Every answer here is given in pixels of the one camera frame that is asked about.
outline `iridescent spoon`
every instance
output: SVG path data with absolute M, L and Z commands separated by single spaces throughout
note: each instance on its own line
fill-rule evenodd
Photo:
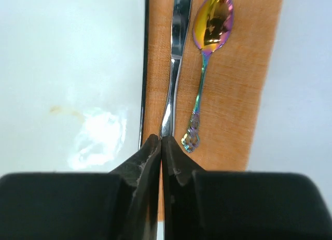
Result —
M 207 64 L 212 53 L 227 41 L 232 26 L 232 0 L 205 0 L 193 23 L 193 39 L 202 53 L 203 65 L 195 106 L 191 113 L 187 133 L 181 140 L 182 145 L 189 153 L 198 147 L 200 141 L 198 136 L 199 113 Z

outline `knife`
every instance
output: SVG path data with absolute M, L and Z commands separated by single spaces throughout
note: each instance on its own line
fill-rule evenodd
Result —
M 160 137 L 174 136 L 178 79 L 190 18 L 191 0 L 174 0 L 171 30 L 171 73 Z

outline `utensil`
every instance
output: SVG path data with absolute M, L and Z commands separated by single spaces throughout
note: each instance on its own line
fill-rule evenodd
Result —
M 160 137 L 174 136 L 178 78 L 185 47 L 191 0 L 174 0 L 171 30 L 171 73 L 167 101 L 161 124 Z
M 182 145 L 189 153 L 193 152 L 200 142 L 198 136 L 199 114 L 207 64 L 212 53 L 227 41 L 232 26 L 232 0 L 205 0 L 197 12 L 192 34 L 196 46 L 202 53 L 203 65 L 195 106 L 191 113 L 187 133 L 181 140 Z

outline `black edge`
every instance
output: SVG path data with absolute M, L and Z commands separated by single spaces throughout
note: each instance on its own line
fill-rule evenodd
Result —
M 143 84 L 142 84 L 142 103 L 141 103 L 141 124 L 139 149 L 143 144 L 143 129 L 145 116 L 145 99 L 147 86 L 147 51 L 149 46 L 149 0 L 145 0 L 145 29 L 144 29 L 144 64 L 143 64 Z

